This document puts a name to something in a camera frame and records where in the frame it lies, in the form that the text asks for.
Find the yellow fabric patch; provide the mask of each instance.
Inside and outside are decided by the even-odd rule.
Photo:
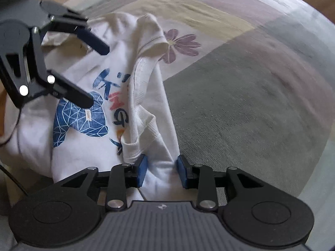
[[[196,0],[138,0],[118,11],[180,21],[224,42],[254,29],[247,21]]]

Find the blue bear print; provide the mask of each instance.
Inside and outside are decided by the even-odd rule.
[[[66,99],[61,99],[56,109],[53,129],[53,147],[63,143],[70,127],[91,137],[103,137],[108,134],[106,117],[103,112],[103,97],[98,92],[90,92],[94,104],[82,109]]]

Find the metal screw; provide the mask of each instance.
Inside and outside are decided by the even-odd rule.
[[[37,33],[39,32],[39,28],[38,28],[37,26],[33,27],[33,28],[32,28],[32,32],[33,32],[34,34],[37,34]]]
[[[55,77],[51,74],[47,78],[48,83],[54,84],[55,83]]]
[[[216,207],[216,203],[212,200],[203,200],[200,202],[200,206],[204,209],[213,209]]]
[[[113,199],[107,202],[107,205],[113,209],[119,209],[123,207],[124,202],[118,199]]]
[[[28,87],[26,85],[22,85],[20,88],[19,88],[19,92],[22,96],[26,96],[28,95]]]

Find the black cable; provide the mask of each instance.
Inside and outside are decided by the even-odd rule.
[[[3,143],[0,143],[0,147],[6,145],[6,144],[10,141],[10,139],[11,139],[11,137],[13,136],[13,133],[14,133],[14,131],[15,131],[17,125],[19,124],[20,117],[21,117],[21,109],[19,110],[19,114],[18,114],[17,121],[16,121],[15,126],[14,126],[14,129],[13,129],[13,132],[10,134],[9,138],[8,138],[6,141],[4,141]],[[25,188],[20,184],[20,182],[18,182],[18,181],[16,180],[16,178],[15,178],[9,171],[7,171],[7,169],[6,169],[5,167],[3,167],[1,164],[0,164],[0,170],[3,171],[3,172],[5,173],[5,175],[7,175],[7,176],[8,176],[8,177],[9,177],[9,178],[16,184],[16,186],[19,187],[19,189],[20,189],[25,195],[28,195],[28,192],[27,192],[27,191],[25,190]]]
[[[25,194],[25,195],[28,195],[27,191],[23,188],[23,186],[20,184],[20,182],[18,182],[16,180],[16,178],[10,173],[7,171],[7,169],[5,167],[3,167],[1,164],[0,164],[0,170],[3,171],[15,184],[16,186],[19,187],[19,189]]]

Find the purple flower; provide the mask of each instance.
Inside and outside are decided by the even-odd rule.
[[[199,52],[194,50],[194,48],[200,47],[201,44],[193,41],[196,38],[194,34],[187,34],[185,36],[176,39],[178,36],[178,30],[170,29],[169,31],[164,32],[164,35],[167,42],[169,43],[169,49],[160,58],[160,60],[163,59],[165,63],[170,64],[175,61],[175,51],[173,50],[172,47],[174,47],[175,50],[177,50],[183,55],[189,55],[189,56],[199,55]]]

